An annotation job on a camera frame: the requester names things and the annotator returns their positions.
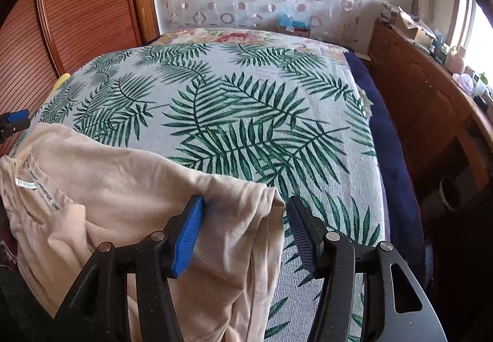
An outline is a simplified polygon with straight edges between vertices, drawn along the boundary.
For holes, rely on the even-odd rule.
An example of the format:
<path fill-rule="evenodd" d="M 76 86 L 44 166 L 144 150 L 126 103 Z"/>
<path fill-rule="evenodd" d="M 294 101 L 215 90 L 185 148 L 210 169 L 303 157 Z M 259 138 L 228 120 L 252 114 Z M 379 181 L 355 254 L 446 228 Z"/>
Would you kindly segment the peach printed t-shirt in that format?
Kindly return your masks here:
<path fill-rule="evenodd" d="M 1 159 L 18 268 L 50 315 L 100 243 L 140 242 L 193 195 L 204 199 L 204 222 L 189 268 L 170 284 L 184 338 L 260 341 L 284 243 L 277 189 L 103 145 L 55 123 L 39 123 Z"/>

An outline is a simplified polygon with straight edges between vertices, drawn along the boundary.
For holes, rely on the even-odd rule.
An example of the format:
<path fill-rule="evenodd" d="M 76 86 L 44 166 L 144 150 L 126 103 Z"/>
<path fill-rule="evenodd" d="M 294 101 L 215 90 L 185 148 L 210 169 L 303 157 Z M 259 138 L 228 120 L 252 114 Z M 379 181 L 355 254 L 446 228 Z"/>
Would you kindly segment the yellow pillow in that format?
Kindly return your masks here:
<path fill-rule="evenodd" d="M 54 86 L 51 90 L 51 92 L 49 93 L 49 97 L 51 97 L 61 86 L 63 86 L 69 79 L 71 78 L 71 74 L 70 73 L 64 73 L 63 75 L 61 75 L 57 81 L 54 83 Z"/>

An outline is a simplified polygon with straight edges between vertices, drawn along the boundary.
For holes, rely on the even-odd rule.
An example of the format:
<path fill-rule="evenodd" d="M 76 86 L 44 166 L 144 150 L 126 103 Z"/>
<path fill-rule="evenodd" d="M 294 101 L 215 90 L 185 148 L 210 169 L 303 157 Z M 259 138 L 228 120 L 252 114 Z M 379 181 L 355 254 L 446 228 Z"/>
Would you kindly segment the dark blue bed sheet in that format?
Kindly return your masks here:
<path fill-rule="evenodd" d="M 424 284 L 424 230 L 398 133 L 367 67 L 353 51 L 344 56 L 356 84 L 373 103 L 369 126 L 387 201 L 386 239 L 398 249 L 419 283 Z"/>

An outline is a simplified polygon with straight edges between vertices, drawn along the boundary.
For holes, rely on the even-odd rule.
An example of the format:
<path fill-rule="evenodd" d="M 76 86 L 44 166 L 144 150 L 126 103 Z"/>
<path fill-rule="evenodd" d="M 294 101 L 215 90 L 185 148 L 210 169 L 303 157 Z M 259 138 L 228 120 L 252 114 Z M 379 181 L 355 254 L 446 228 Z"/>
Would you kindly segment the brown wooden sideboard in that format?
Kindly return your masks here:
<path fill-rule="evenodd" d="M 394 30 L 375 22 L 370 74 L 399 135 L 419 201 L 449 178 L 463 204 L 492 183 L 492 125 L 450 73 Z"/>

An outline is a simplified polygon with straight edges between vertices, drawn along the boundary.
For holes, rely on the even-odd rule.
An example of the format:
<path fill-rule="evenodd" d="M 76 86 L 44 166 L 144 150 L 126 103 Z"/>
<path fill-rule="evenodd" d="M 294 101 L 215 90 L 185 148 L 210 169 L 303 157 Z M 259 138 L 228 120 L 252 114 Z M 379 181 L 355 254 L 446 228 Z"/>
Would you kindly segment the palm leaf print blanket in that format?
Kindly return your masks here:
<path fill-rule="evenodd" d="M 385 191 L 348 59 L 334 46 L 220 42 L 115 51 L 76 71 L 33 120 L 265 183 L 373 246 L 385 233 Z"/>

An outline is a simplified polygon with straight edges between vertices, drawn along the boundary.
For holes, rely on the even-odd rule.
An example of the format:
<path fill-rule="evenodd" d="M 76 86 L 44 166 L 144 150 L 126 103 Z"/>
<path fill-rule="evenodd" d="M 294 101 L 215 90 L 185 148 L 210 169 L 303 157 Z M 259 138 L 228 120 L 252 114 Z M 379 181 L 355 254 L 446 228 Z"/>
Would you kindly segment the pink ceramic vase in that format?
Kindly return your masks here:
<path fill-rule="evenodd" d="M 462 74 L 466 68 L 465 55 L 466 49 L 462 46 L 452 47 L 445 60 L 445 67 L 448 71 L 452 74 Z"/>

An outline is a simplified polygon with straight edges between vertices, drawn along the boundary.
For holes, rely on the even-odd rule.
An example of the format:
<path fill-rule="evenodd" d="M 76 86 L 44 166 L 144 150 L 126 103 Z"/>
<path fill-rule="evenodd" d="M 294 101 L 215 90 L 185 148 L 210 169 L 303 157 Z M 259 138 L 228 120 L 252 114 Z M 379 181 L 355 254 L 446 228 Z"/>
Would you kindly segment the floral pink quilt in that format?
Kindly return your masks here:
<path fill-rule="evenodd" d="M 160 46 L 176 43 L 241 43 L 254 46 L 285 47 L 326 57 L 341 65 L 348 64 L 345 57 L 348 49 L 345 47 L 274 31 L 220 27 L 189 28 L 168 31 L 150 45 Z"/>

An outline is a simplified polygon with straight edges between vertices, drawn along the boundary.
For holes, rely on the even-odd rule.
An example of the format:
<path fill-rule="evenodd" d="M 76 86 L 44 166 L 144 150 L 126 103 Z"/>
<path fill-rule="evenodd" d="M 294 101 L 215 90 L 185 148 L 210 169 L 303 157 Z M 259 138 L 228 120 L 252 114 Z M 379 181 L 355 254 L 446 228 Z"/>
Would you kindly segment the open cardboard box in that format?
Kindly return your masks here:
<path fill-rule="evenodd" d="M 436 40 L 434 32 L 420 19 L 413 20 L 410 14 L 399 9 L 394 26 L 402 32 L 405 37 L 420 45 L 429 48 Z"/>

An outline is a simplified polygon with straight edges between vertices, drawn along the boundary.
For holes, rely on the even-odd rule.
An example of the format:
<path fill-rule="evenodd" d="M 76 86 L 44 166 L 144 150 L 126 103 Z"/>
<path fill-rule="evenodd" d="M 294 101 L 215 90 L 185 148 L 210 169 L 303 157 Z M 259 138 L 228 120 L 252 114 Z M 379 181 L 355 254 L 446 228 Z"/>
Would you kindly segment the blue tissue box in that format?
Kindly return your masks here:
<path fill-rule="evenodd" d="M 277 16 L 277 31 L 297 37 L 310 37 L 311 27 L 308 22 L 295 20 L 286 13 Z"/>

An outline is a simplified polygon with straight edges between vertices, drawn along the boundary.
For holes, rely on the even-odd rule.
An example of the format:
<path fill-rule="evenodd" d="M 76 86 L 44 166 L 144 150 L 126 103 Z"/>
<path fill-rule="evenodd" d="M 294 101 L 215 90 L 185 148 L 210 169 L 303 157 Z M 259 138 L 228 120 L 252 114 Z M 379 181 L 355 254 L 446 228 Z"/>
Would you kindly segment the bright window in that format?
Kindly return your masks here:
<path fill-rule="evenodd" d="M 492 88 L 492 25 L 476 0 L 458 0 L 452 47 L 465 51 L 465 64 Z"/>

